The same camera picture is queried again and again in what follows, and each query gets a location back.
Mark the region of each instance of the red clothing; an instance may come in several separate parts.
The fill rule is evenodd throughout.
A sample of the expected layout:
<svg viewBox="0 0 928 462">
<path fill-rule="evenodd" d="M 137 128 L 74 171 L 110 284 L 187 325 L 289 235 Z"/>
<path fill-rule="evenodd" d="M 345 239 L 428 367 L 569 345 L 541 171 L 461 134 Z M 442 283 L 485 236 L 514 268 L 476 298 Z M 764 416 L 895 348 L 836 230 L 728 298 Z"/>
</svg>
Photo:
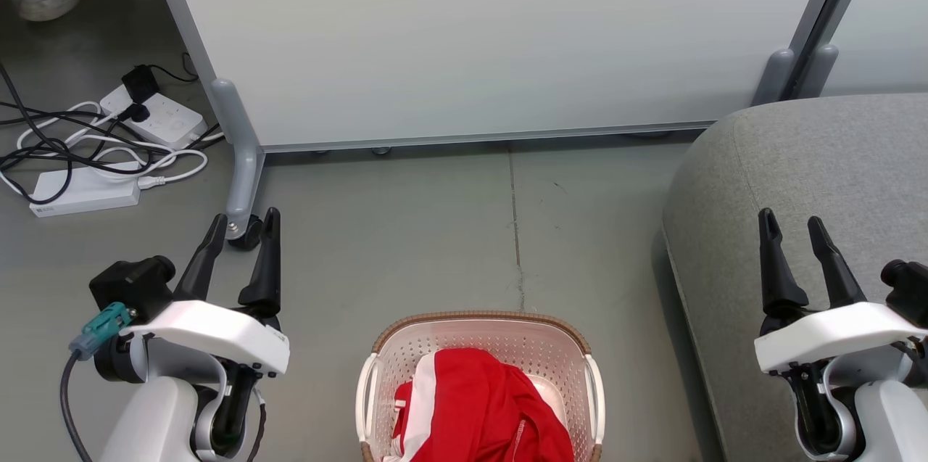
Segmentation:
<svg viewBox="0 0 928 462">
<path fill-rule="evenodd" d="M 384 462 L 573 462 L 567 429 L 531 380 L 483 350 L 422 357 L 397 405 L 403 455 Z"/>
</svg>

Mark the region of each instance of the white stripe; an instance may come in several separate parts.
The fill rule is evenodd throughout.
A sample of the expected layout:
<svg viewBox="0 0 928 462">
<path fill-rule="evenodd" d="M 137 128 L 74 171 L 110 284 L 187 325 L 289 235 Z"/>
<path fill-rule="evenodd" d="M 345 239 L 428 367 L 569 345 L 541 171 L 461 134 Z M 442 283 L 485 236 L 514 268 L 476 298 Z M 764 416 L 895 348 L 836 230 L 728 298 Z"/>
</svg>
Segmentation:
<svg viewBox="0 0 928 462">
<path fill-rule="evenodd" d="M 519 442 L 521 442 L 521 435 L 525 430 L 525 420 L 519 421 L 519 429 L 516 432 L 516 446 L 513 448 L 513 462 L 516 460 L 516 452 L 519 451 Z"/>
<path fill-rule="evenodd" d="M 431 416 L 435 412 L 435 354 L 429 353 L 415 367 L 412 396 L 409 397 L 407 433 L 403 438 L 401 462 L 411 462 L 431 435 Z"/>
</svg>

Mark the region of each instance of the black cable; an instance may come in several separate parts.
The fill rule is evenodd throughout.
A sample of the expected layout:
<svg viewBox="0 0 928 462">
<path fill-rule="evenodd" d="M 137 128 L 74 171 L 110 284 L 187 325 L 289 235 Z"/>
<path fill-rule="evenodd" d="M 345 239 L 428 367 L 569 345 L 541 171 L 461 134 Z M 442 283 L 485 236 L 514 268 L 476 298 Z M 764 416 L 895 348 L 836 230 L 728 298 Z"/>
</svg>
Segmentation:
<svg viewBox="0 0 928 462">
<path fill-rule="evenodd" d="M 254 462 L 255 456 L 258 456 L 258 448 L 261 447 L 261 439 L 265 436 L 265 422 L 268 421 L 268 410 L 265 409 L 265 406 L 264 403 L 259 406 L 261 418 L 258 420 L 258 433 L 254 436 L 252 452 L 248 453 L 248 460 L 246 460 L 246 462 Z"/>
<path fill-rule="evenodd" d="M 212 145 L 218 144 L 218 142 L 225 141 L 225 138 L 213 139 L 212 141 L 206 141 L 206 144 L 200 145 L 198 148 L 193 150 L 199 150 L 200 152 L 210 148 Z"/>
<path fill-rule="evenodd" d="M 189 53 L 189 52 L 182 52 L 181 55 L 180 55 L 180 66 L 183 68 L 183 71 L 184 71 L 184 72 L 188 73 L 189 75 L 194 76 L 196 79 L 199 79 L 199 74 L 198 74 L 198 73 L 190 72 L 190 70 L 189 70 L 188 68 L 186 68 L 186 60 L 187 60 L 188 58 L 190 59 L 190 62 L 193 63 L 193 58 L 190 58 L 190 53 Z"/>
<path fill-rule="evenodd" d="M 61 139 L 51 139 L 51 141 L 59 142 L 61 146 L 65 146 L 64 142 L 61 141 Z M 34 147 L 29 148 L 29 150 L 34 152 L 36 148 Z M 27 194 L 26 189 L 24 189 L 21 184 L 17 183 L 16 181 L 11 180 L 11 178 L 7 178 L 7 181 L 9 181 L 9 184 L 11 184 L 13 188 L 15 188 L 16 190 L 20 192 L 20 195 L 26 198 L 26 201 L 29 201 L 30 203 L 33 203 L 34 205 L 47 205 L 64 194 L 64 192 L 67 190 L 67 187 L 70 186 L 70 178 L 72 178 L 73 172 L 74 172 L 74 162 L 69 159 L 67 161 L 67 175 L 64 178 L 64 184 L 61 185 L 61 189 L 57 191 L 56 194 L 52 195 L 52 197 L 49 197 L 47 199 L 34 199 L 29 194 Z"/>
<path fill-rule="evenodd" d="M 167 70 L 166 68 L 164 68 L 164 67 L 162 67 L 162 66 L 160 66 L 160 65 L 148 65 L 148 68 L 149 68 L 149 69 L 158 69 L 159 71 L 162 71 L 162 72 L 166 73 L 166 75 L 171 76 L 171 78 L 174 78 L 174 79 L 176 79 L 177 81 L 183 81 L 184 83 L 196 83 L 196 82 L 199 80 L 199 76 L 198 76 L 198 75 L 197 75 L 195 78 L 189 78 L 189 79 L 182 78 L 181 76 L 176 75 L 175 73 L 173 73 L 173 72 Z"/>
<path fill-rule="evenodd" d="M 129 139 L 125 139 L 125 138 L 122 138 L 122 137 L 117 136 L 117 135 L 115 135 L 115 134 L 112 134 L 112 131 L 111 131 L 110 129 L 107 129 L 106 131 L 104 131 L 103 128 L 96 127 L 96 125 L 91 125 L 91 124 L 89 124 L 89 123 L 86 123 L 86 122 L 83 122 L 83 121 L 79 121 L 78 119 L 73 119 L 73 118 L 71 118 L 71 117 L 67 117 L 68 115 L 72 114 L 73 112 L 78 112 L 78 111 L 44 112 L 44 114 L 47 114 L 47 115 L 49 115 L 49 116 L 51 116 L 51 117 L 57 117 L 57 118 L 61 119 L 62 121 L 67 121 L 67 122 L 74 123 L 74 124 L 76 124 L 76 125 L 81 125 L 82 127 L 90 128 L 91 131 L 102 132 L 104 135 L 109 135 L 110 138 L 117 139 L 117 141 L 122 142 L 123 144 L 130 145 L 130 146 L 132 146 L 132 147 L 137 148 L 138 150 L 141 150 L 141 151 L 143 151 L 143 152 L 146 152 L 146 154 L 147 154 L 146 157 L 148 157 L 148 160 L 146 161 L 145 168 L 150 167 L 150 165 L 152 165 L 153 162 L 155 161 L 154 155 L 153 155 L 153 154 L 167 154 L 167 152 L 166 152 L 165 150 L 158 149 L 158 148 L 151 148 L 151 147 L 149 147 L 149 146 L 137 144 L 136 141 L 129 141 Z M 122 121 L 116 121 L 113 125 L 118 125 L 119 128 L 122 128 L 124 131 L 129 132 L 129 134 L 130 134 L 133 138 L 142 139 L 142 137 L 139 136 L 139 134 L 138 134 L 137 132 L 133 131 L 132 128 L 129 128 L 128 125 L 123 124 Z M 47 152 L 47 151 L 57 152 L 57 148 L 49 148 L 49 147 L 47 147 L 47 145 L 45 145 L 43 142 L 41 142 L 40 144 L 37 144 L 37 145 L 35 145 L 35 146 L 33 146 L 33 147 L 22 148 L 22 149 L 19 149 L 19 150 L 17 150 L 17 151 L 10 152 L 10 154 L 4 155 L 4 157 L 0 157 L 0 172 L 7 171 L 7 170 L 9 170 L 10 168 L 16 167 L 16 165 L 19 165 L 20 162 L 22 162 L 22 161 L 26 161 L 26 159 L 47 159 L 47 160 L 55 160 L 55 161 L 69 161 L 69 160 L 70 160 L 69 157 L 63 157 L 62 155 L 54 155 L 53 157 L 51 157 L 51 155 L 40 155 L 40 154 L 38 154 L 38 152 L 40 152 L 40 151 L 42 151 L 42 152 Z M 7 162 L 7 160 L 9 160 L 9 159 L 14 159 L 14 161 L 13 161 L 13 162 Z"/>
<path fill-rule="evenodd" d="M 7 103 L 7 102 L 0 102 L 0 106 L 17 108 L 17 106 L 14 105 L 13 103 Z M 37 121 L 39 119 L 46 119 L 48 117 L 55 117 L 55 115 L 52 115 L 50 112 L 44 112 L 44 111 L 37 110 L 34 108 L 29 108 L 29 107 L 26 107 L 26 112 L 33 112 L 33 114 L 36 114 L 36 115 L 30 116 L 33 119 L 33 121 Z M 96 118 L 106 117 L 103 114 L 97 114 L 96 112 L 86 112 L 83 110 L 72 110 L 72 111 L 67 111 L 67 113 L 69 115 L 89 115 L 91 117 L 96 117 Z M 15 119 L 4 119 L 4 120 L 0 120 L 0 127 L 6 127 L 6 125 L 19 125 L 20 123 L 25 123 L 25 122 L 26 120 L 23 119 L 22 116 L 17 117 Z"/>
<path fill-rule="evenodd" d="M 70 372 L 74 369 L 74 364 L 77 363 L 79 356 L 80 353 L 78 352 L 70 354 L 70 359 L 67 359 L 67 363 L 64 366 L 64 373 L 61 374 L 61 385 L 59 386 L 61 416 L 64 419 L 64 426 L 67 428 L 67 434 L 70 435 L 70 441 L 74 443 L 74 449 L 77 450 L 80 462 L 93 462 L 93 460 L 90 459 L 90 453 L 87 453 L 87 448 L 83 447 L 83 442 L 80 441 L 80 435 L 77 434 L 77 428 L 74 426 L 74 418 L 70 415 L 70 399 L 67 396 L 67 384 L 70 382 Z"/>
<path fill-rule="evenodd" d="M 137 172 L 139 171 L 149 169 L 148 165 L 146 165 L 145 168 L 140 168 L 139 170 L 123 170 L 119 168 L 111 168 L 111 167 L 107 167 L 106 165 L 100 164 L 100 162 L 87 159 L 86 157 L 83 157 L 83 155 L 74 154 L 74 152 L 71 152 L 70 149 L 67 148 L 67 145 L 65 144 L 61 145 L 61 148 L 56 148 L 55 144 L 53 144 L 53 141 L 51 141 L 49 137 L 44 135 L 42 131 L 40 131 L 39 128 L 36 127 L 36 123 L 34 123 L 33 119 L 29 116 L 29 112 L 26 111 L 26 107 L 23 106 L 22 99 L 20 99 L 20 93 L 16 91 L 16 86 L 13 85 L 13 80 L 9 77 L 9 73 L 7 72 L 7 69 L 3 66 L 2 62 L 0 62 L 0 75 L 3 76 L 3 80 L 4 82 L 6 82 L 10 95 L 13 96 L 13 102 L 16 103 L 17 108 L 20 109 L 23 119 L 26 120 L 26 124 L 29 125 L 29 128 L 33 129 L 33 132 L 36 133 L 39 139 L 42 139 L 42 141 L 45 144 L 53 148 L 54 152 L 59 152 L 59 154 L 65 155 L 66 157 L 69 157 L 73 161 L 77 161 L 82 165 L 87 165 L 87 167 L 93 167 L 99 170 L 105 170 L 107 172 L 112 172 L 113 174 L 130 176 L 130 175 L 137 174 Z"/>
<path fill-rule="evenodd" d="M 205 132 L 203 132 L 202 134 L 200 134 L 200 135 L 199 135 L 199 138 L 194 139 L 194 141 L 192 142 L 192 144 L 189 144 L 188 146 L 186 146 L 186 148 L 189 148 L 189 149 L 192 149 L 192 150 L 202 150 L 202 149 L 204 149 L 204 148 L 208 148 L 208 147 L 212 146 L 212 144 L 214 144 L 215 142 L 222 141 L 223 138 L 213 139 L 212 141 L 206 141 L 206 144 L 200 145 L 199 147 L 197 146 L 198 144 L 200 144 L 200 142 L 203 141 L 203 139 L 206 139 L 207 136 L 209 136 L 210 134 L 212 134 L 212 132 L 216 132 L 216 128 L 219 128 L 219 124 L 218 124 L 218 123 L 216 123 L 216 124 L 213 125 L 212 127 L 209 127 Z"/>
<path fill-rule="evenodd" d="M 106 131 L 106 132 L 103 132 L 103 137 L 104 137 L 104 138 L 112 137 L 112 135 L 113 135 L 113 128 L 116 128 L 116 125 L 119 125 L 119 121 L 110 123 L 110 124 L 109 124 L 109 128 L 107 128 L 107 131 Z M 94 149 L 94 151 L 92 152 L 92 154 L 90 154 L 90 158 L 91 158 L 91 159 L 96 159 L 96 156 L 97 156 L 98 154 L 100 154 L 100 152 L 103 152 L 103 145 L 105 145 L 105 144 L 107 144 L 107 142 L 106 142 L 106 141 L 103 141 L 103 139 L 100 139 L 100 142 L 96 145 L 96 148 Z"/>
<path fill-rule="evenodd" d="M 100 132 L 101 134 L 105 134 L 107 132 L 107 131 L 104 131 L 103 128 L 100 128 L 98 125 L 91 125 L 90 123 L 87 123 L 86 121 L 80 121 L 80 119 L 74 119 L 70 117 L 71 115 L 75 115 L 75 114 L 93 115 L 97 118 L 106 117 L 105 115 L 102 115 L 102 114 L 94 114 L 93 112 L 84 112 L 83 110 L 80 110 L 80 111 L 69 110 L 69 111 L 62 111 L 62 112 L 42 112 L 42 114 L 46 115 L 47 117 L 57 117 L 61 121 L 67 121 L 69 123 L 80 125 L 81 127 L 90 128 L 91 131 Z M 20 118 L 20 122 L 25 122 L 25 121 L 26 121 L 25 119 Z M 142 140 L 142 136 L 140 136 L 138 132 L 133 131 L 133 129 L 130 128 L 129 125 L 126 125 L 122 121 L 116 121 L 116 119 L 113 119 L 113 121 L 115 121 L 116 124 L 119 125 L 119 128 L 122 128 L 133 138 L 139 139 L 139 141 Z M 155 154 L 167 154 L 167 152 L 163 151 L 162 149 L 146 147 L 145 145 L 138 144 L 138 141 L 130 141 L 130 139 L 122 138 L 115 134 L 110 134 L 109 137 L 112 137 L 113 139 L 118 139 L 118 141 L 122 142 L 122 144 L 132 145 L 133 147 L 140 149 L 140 150 L 152 149 L 152 151 L 155 152 Z"/>
</svg>

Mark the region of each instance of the floor crack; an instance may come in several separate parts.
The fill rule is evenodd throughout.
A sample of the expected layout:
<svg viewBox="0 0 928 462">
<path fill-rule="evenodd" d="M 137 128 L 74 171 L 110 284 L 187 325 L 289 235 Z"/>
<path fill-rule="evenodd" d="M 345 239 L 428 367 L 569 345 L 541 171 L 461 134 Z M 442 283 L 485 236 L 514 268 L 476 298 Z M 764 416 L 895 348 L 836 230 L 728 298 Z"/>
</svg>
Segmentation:
<svg viewBox="0 0 928 462">
<path fill-rule="evenodd" d="M 521 252 L 519 250 L 519 213 L 516 210 L 516 174 L 513 169 L 513 148 L 506 147 L 506 154 L 510 159 L 510 190 L 513 193 L 513 233 L 515 234 L 516 244 L 516 269 L 519 270 L 519 280 L 516 283 L 516 289 L 519 291 L 519 310 L 525 310 L 525 273 L 521 267 Z"/>
</svg>

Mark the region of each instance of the white cable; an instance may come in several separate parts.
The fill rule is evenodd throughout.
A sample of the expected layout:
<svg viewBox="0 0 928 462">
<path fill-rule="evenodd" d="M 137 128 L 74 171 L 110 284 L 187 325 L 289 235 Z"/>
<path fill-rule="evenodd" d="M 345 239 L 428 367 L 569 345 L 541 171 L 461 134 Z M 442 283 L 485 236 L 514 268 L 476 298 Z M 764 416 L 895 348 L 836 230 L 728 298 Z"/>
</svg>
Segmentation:
<svg viewBox="0 0 928 462">
<path fill-rule="evenodd" d="M 78 138 L 79 141 L 82 141 L 82 139 L 96 139 L 97 141 L 120 142 L 119 139 L 107 138 L 105 136 L 95 136 L 95 135 L 86 135 L 86 136 L 82 136 Z M 165 150 L 168 152 L 168 154 L 166 154 L 165 157 L 162 157 L 158 161 L 154 162 L 154 164 L 148 169 L 142 170 L 141 172 L 136 172 L 135 174 L 118 174 L 118 175 L 107 174 L 105 170 L 99 170 L 96 168 L 94 168 L 94 171 L 97 174 L 103 176 L 104 178 L 107 178 L 107 180 L 110 180 L 110 181 L 128 181 L 128 180 L 133 180 L 133 178 L 141 178 L 142 176 L 149 175 L 150 173 L 152 173 L 154 170 L 158 168 L 170 167 L 170 165 L 172 165 L 173 162 L 177 160 L 178 155 L 196 155 L 196 157 L 199 157 L 200 159 L 203 160 L 199 165 L 197 165 L 195 168 L 191 169 L 188 172 L 183 172 L 182 174 L 178 174 L 176 176 L 172 176 L 169 178 L 163 178 L 163 181 L 165 183 L 168 183 L 172 181 L 185 180 L 185 178 L 189 178 L 190 176 L 198 173 L 203 168 L 206 168 L 206 164 L 207 162 L 209 162 L 209 158 L 206 157 L 206 154 L 203 154 L 203 152 L 200 152 L 199 150 L 192 150 L 192 149 L 173 150 L 172 148 L 166 147 L 165 145 L 150 144 L 149 142 L 145 142 L 145 141 L 139 141 L 138 144 L 142 146 L 146 146 L 146 147 Z M 112 148 L 107 148 L 103 152 L 100 152 L 100 154 L 98 154 L 97 157 L 103 157 L 104 155 L 111 154 L 112 152 L 126 152 L 126 154 L 129 154 L 133 159 L 135 159 L 135 161 L 138 162 L 139 165 L 145 165 L 145 161 L 143 161 L 142 158 L 138 156 L 138 154 L 136 154 L 131 148 L 128 148 L 125 146 L 116 146 Z"/>
<path fill-rule="evenodd" d="M 93 108 L 96 109 L 97 114 L 101 114 L 103 112 L 103 109 L 100 107 L 100 104 L 97 102 L 81 102 L 81 103 L 78 103 L 77 105 L 72 106 L 70 109 L 67 109 L 67 111 L 73 112 L 76 109 L 79 109 L 83 106 L 92 106 Z M 113 121 L 117 116 L 118 114 L 110 114 L 105 117 L 97 118 L 96 120 L 91 121 L 90 124 L 93 125 L 94 127 L 99 127 L 99 125 L 102 125 L 107 121 Z M 49 125 L 57 121 L 60 121 L 60 119 L 61 118 L 59 117 L 49 119 L 49 121 L 44 121 L 41 124 L 37 125 L 36 128 L 41 129 L 41 128 L 49 127 Z M 90 131 L 90 128 L 82 128 L 79 131 L 74 132 L 72 135 L 67 137 L 67 139 L 65 139 L 64 141 L 65 146 L 67 148 L 70 148 L 73 145 L 79 144 L 79 142 L 84 141 L 84 139 L 96 139 L 96 141 L 114 142 L 114 144 L 119 144 L 119 142 L 122 142 L 116 138 L 107 138 L 105 136 L 97 136 L 96 134 L 88 135 L 87 132 L 89 131 Z M 21 150 L 23 148 L 23 142 L 26 140 L 27 137 L 29 137 L 29 135 L 32 135 L 32 134 L 33 134 L 32 128 L 29 128 L 26 130 L 26 132 L 23 132 L 22 134 L 20 134 L 20 137 L 16 140 L 16 148 Z M 211 136 L 203 138 L 202 141 L 214 141 L 215 139 L 219 139 L 223 137 L 225 137 L 225 134 L 223 134 L 222 132 L 219 132 L 218 134 L 213 134 Z M 173 148 L 167 147 L 165 145 L 153 144 L 152 142 L 148 142 L 148 141 L 136 141 L 136 144 L 140 146 L 150 147 L 150 148 L 157 148 L 159 150 L 168 152 L 168 154 L 160 158 L 158 161 L 154 162 L 154 164 L 152 164 L 151 167 L 148 167 L 145 170 L 137 172 L 136 174 L 107 174 L 105 170 L 100 170 L 98 168 L 92 168 L 93 171 L 95 171 L 97 174 L 101 175 L 102 177 L 106 178 L 109 181 L 138 181 L 139 188 L 142 188 L 142 190 L 146 190 L 146 189 L 149 189 L 155 186 L 167 184 L 169 182 L 185 180 L 185 178 L 189 178 L 192 175 L 197 174 L 203 168 L 206 168 L 206 164 L 207 162 L 209 162 L 209 158 L 206 157 L 206 154 L 203 154 L 203 152 L 200 152 L 199 150 L 193 150 L 189 148 L 185 148 L 181 150 L 173 150 Z M 129 154 L 130 157 L 133 158 L 133 160 L 139 163 L 140 167 L 143 167 L 146 164 L 146 161 L 143 160 L 141 157 L 139 157 L 135 151 L 125 146 L 107 148 L 106 150 L 97 154 L 94 159 L 95 161 L 99 160 L 99 158 L 102 158 L 106 154 L 111 154 L 112 152 L 125 152 L 126 154 Z M 42 155 L 42 157 L 53 157 L 53 155 L 57 155 L 57 154 L 59 154 L 59 152 L 47 152 L 47 154 L 40 154 L 40 155 Z M 197 165 L 195 168 L 190 169 L 190 171 L 183 172 L 182 174 L 177 174 L 176 176 L 145 177 L 158 168 L 166 168 L 166 167 L 170 167 L 170 165 L 175 164 L 175 161 L 177 161 L 178 155 L 196 155 L 196 157 L 199 157 L 200 159 L 202 159 L 202 162 L 199 165 Z M 7 176 L 5 176 L 3 172 L 0 172 L 0 181 L 3 181 L 4 183 L 6 183 L 7 186 L 13 189 L 13 191 L 16 191 L 17 194 L 20 193 L 20 191 L 17 190 L 17 188 L 13 186 L 13 183 L 7 180 Z"/>
<path fill-rule="evenodd" d="M 209 141 L 216 141 L 216 139 L 225 138 L 225 134 L 223 134 L 223 132 L 219 132 L 218 134 L 212 134 L 211 136 L 206 136 L 205 138 L 203 138 L 199 134 L 190 134 L 188 137 L 190 138 L 190 141 L 198 141 L 198 142 L 205 143 Z"/>
<path fill-rule="evenodd" d="M 258 399 L 258 405 L 265 405 L 268 403 L 268 401 L 265 400 L 265 397 L 262 396 L 261 392 L 259 392 L 256 386 L 252 386 L 252 392 L 254 393 L 255 398 Z"/>
<path fill-rule="evenodd" d="M 103 113 L 103 109 L 100 107 L 100 104 L 97 103 L 97 102 L 81 102 L 81 103 L 77 103 L 76 105 L 72 106 L 70 109 L 67 109 L 67 112 L 73 112 L 73 111 L 75 111 L 76 109 L 79 109 L 79 108 L 81 108 L 81 107 L 83 107 L 83 106 L 92 106 L 93 108 L 96 109 L 96 113 L 97 113 L 97 114 L 102 114 L 102 113 Z M 110 121 L 110 119 L 113 119 L 114 117 L 116 117 L 116 115 L 110 114 L 110 115 L 107 115 L 107 116 L 105 116 L 105 117 L 97 118 L 97 119 L 95 119 L 94 121 L 91 121 L 90 124 L 93 125 L 94 127 L 99 127 L 99 125 L 102 125 L 102 124 L 104 124 L 104 123 L 107 122 L 107 121 Z M 49 125 L 51 125 L 51 124 L 53 124 L 53 123 L 57 123 L 57 122 L 59 122 L 60 120 L 61 120 L 60 117 L 53 117 L 53 118 L 49 119 L 49 121 L 43 121 L 42 123 L 38 124 L 38 125 L 36 126 L 36 128 L 45 128 L 45 127 L 49 127 Z M 76 139 L 78 139 L 78 138 L 80 138 L 80 136 L 86 134 L 87 131 L 89 131 L 89 130 L 90 130 L 90 128 L 82 128 L 82 129 L 80 129 L 79 131 L 74 132 L 72 135 L 70 135 L 69 137 L 67 137 L 67 139 L 65 139 L 65 141 L 64 141 L 65 146 L 67 146 L 67 147 L 70 148 L 70 146 L 72 146 L 72 144 L 76 144 L 76 142 L 77 142 Z M 32 135 L 32 134 L 33 134 L 33 129 L 32 129 L 32 128 L 27 128 L 27 129 L 26 129 L 26 132 L 23 132 L 22 134 L 20 134 L 20 137 L 19 137 L 18 139 L 16 139 L 16 148 L 17 148 L 17 150 L 22 150 L 23 142 L 26 141 L 26 138 L 29 137 L 29 135 Z M 57 152 L 47 152 L 47 154 L 38 154 L 38 155 L 40 155 L 41 157 L 52 157 L 52 155 L 57 155 Z"/>
</svg>

